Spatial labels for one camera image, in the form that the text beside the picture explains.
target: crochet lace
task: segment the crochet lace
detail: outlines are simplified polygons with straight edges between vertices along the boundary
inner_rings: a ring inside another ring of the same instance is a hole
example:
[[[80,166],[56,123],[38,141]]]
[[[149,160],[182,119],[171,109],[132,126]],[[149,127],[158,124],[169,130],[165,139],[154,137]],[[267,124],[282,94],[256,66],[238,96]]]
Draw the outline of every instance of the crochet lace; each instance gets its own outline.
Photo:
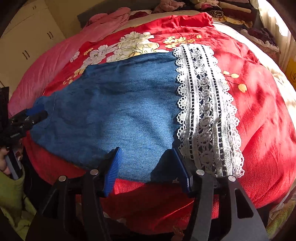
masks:
[[[178,106],[181,127],[177,136],[184,158],[217,177],[241,177],[244,157],[236,129],[239,119],[229,86],[209,46],[184,44],[176,47]]]

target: folded clothes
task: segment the folded clothes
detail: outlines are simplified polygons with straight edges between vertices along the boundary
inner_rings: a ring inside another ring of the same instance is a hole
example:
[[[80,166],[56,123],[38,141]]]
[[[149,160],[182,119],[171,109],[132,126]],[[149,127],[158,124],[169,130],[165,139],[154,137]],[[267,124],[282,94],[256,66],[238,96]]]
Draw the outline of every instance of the folded clothes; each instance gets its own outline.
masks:
[[[221,10],[209,10],[209,11],[207,11],[207,13],[214,18],[224,17],[224,13]]]
[[[226,0],[220,0],[219,2],[229,3],[242,8],[253,9],[253,6],[250,3],[240,3],[240,2],[232,2],[232,1],[226,1]]]
[[[198,3],[200,3],[200,2],[206,2],[206,1],[190,0],[190,2],[192,2],[193,4],[198,4]]]
[[[263,43],[268,41],[270,44],[277,46],[274,36],[268,31],[267,28],[262,28],[260,30],[256,28],[250,28],[248,29],[248,34],[262,40]]]
[[[205,2],[200,2],[198,4],[196,4],[194,6],[196,9],[201,9],[201,10],[205,10],[207,8],[211,8],[211,7],[216,7],[218,8],[219,10],[221,10],[221,8],[219,7],[219,2],[218,1],[215,1],[215,0],[207,0]]]
[[[256,18],[254,18],[252,13],[242,12],[238,10],[233,10],[229,8],[222,8],[224,15],[236,19],[243,20],[245,22],[254,22]]]
[[[250,3],[249,0],[228,0],[228,2],[233,2],[233,3]]]
[[[217,11],[216,13],[212,13],[211,11],[209,11],[207,13],[210,14],[210,15],[212,15],[212,14],[221,14],[221,13],[219,13],[219,11]],[[214,16],[212,16],[212,17],[213,17],[214,22],[219,22],[219,23],[228,22],[228,23],[232,23],[232,24],[235,24],[235,25],[245,25],[247,28],[251,28],[253,26],[252,22],[245,22],[243,20],[234,19],[234,18],[225,16],[225,15],[223,15],[222,17],[214,17]]]
[[[210,10],[218,10],[221,11],[221,8],[219,6],[210,6],[207,4],[202,5],[202,8],[200,9],[202,11],[210,11]]]
[[[229,4],[226,2],[219,2],[219,6],[220,6],[220,8],[229,8],[229,9],[238,10],[238,11],[247,12],[247,13],[252,12],[250,9],[238,7],[236,5]]]
[[[239,33],[242,29],[248,29],[244,24],[237,25],[237,24],[229,23],[229,22],[224,22],[224,24],[233,28],[234,30],[238,31]]]

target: clamp jaw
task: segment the clamp jaw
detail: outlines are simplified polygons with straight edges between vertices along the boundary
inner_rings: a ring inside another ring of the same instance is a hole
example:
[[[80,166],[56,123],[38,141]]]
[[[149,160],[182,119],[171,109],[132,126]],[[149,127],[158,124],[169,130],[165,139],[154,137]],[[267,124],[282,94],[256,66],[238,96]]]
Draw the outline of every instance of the clamp jaw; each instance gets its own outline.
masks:
[[[194,198],[193,209],[183,241],[208,241],[214,194],[219,195],[221,241],[268,241],[264,224],[234,176],[213,177],[185,160],[179,149],[173,148],[183,192]]]
[[[104,220],[100,198],[112,191],[122,163],[117,147],[102,160],[98,168],[82,177],[60,176],[40,206],[29,228],[29,241],[112,241]],[[76,195],[81,195],[83,225],[77,220]]]

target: denim fabric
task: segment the denim fabric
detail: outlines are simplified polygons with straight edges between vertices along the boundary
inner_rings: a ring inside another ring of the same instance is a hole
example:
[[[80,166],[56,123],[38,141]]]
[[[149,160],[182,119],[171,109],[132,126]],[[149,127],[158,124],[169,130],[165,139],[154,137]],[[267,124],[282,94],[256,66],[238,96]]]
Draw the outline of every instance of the denim fabric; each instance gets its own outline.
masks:
[[[49,116],[33,127],[32,139],[86,169],[96,168],[119,146],[119,178],[173,180],[176,174],[167,149],[179,127],[175,61],[169,52],[89,65],[63,90],[35,102],[43,104]]]

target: pile of clothes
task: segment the pile of clothes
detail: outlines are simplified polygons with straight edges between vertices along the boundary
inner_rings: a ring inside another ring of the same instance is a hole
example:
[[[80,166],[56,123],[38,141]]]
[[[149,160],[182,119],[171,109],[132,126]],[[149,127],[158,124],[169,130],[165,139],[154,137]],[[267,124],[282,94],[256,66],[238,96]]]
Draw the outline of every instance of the pile of clothes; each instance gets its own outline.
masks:
[[[281,51],[276,44],[276,40],[267,28],[250,28],[240,31],[247,39],[252,41],[259,49],[266,53],[278,65]]]
[[[161,0],[157,7],[154,9],[153,13],[176,11],[179,8],[182,8],[184,5],[184,2],[177,2],[174,0]]]
[[[234,27],[238,31],[251,28],[257,16],[257,9],[253,8],[249,0],[190,0],[190,2],[194,4],[196,10],[210,14],[214,21],[240,25]]]

